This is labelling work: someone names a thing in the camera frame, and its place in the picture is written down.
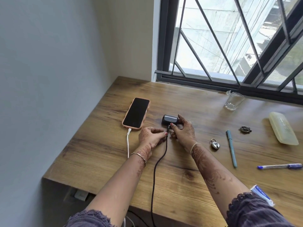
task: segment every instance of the woman's left hand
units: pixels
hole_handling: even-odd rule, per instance
[[[145,127],[139,134],[139,148],[137,153],[145,157],[146,160],[152,155],[152,149],[165,141],[167,132],[162,128]]]

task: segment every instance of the wooden table top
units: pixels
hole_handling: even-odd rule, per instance
[[[164,114],[182,114],[195,128],[197,140],[248,188],[258,184],[276,208],[296,226],[303,226],[303,170],[257,170],[257,165],[303,163],[303,108],[245,99],[235,111],[223,107],[228,96],[215,92],[118,77],[77,133],[45,173],[44,178],[97,194],[127,158],[126,133],[121,121],[135,97],[151,100],[144,126],[161,127]],[[299,140],[298,146],[278,142],[268,115],[285,114]],[[252,133],[241,134],[248,126]],[[237,158],[234,169],[226,130],[230,130]],[[129,135],[130,152],[138,134]],[[153,151],[131,205],[150,211],[153,169],[165,144]],[[194,160],[169,139],[166,156],[157,166],[154,213],[194,226],[226,226]]]

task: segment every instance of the smartphone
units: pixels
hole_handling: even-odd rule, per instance
[[[149,99],[134,98],[122,121],[122,125],[133,130],[140,130],[150,103]]]

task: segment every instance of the pen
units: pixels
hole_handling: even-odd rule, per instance
[[[230,152],[232,154],[232,163],[234,165],[234,168],[237,168],[237,160],[235,156],[235,151],[234,151],[234,146],[232,145],[232,134],[230,133],[230,130],[227,130],[227,137],[229,140],[229,147],[230,147]]]
[[[281,165],[267,165],[267,166],[257,166],[258,169],[268,169],[268,168],[290,168],[290,169],[299,169],[302,168],[300,163],[291,163],[291,164],[281,164]]]

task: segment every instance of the white wall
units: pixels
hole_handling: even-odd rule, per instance
[[[0,0],[0,226],[43,226],[40,179],[116,77],[96,2]]]
[[[107,0],[107,5],[116,64],[111,71],[151,81],[157,65],[160,0]]]

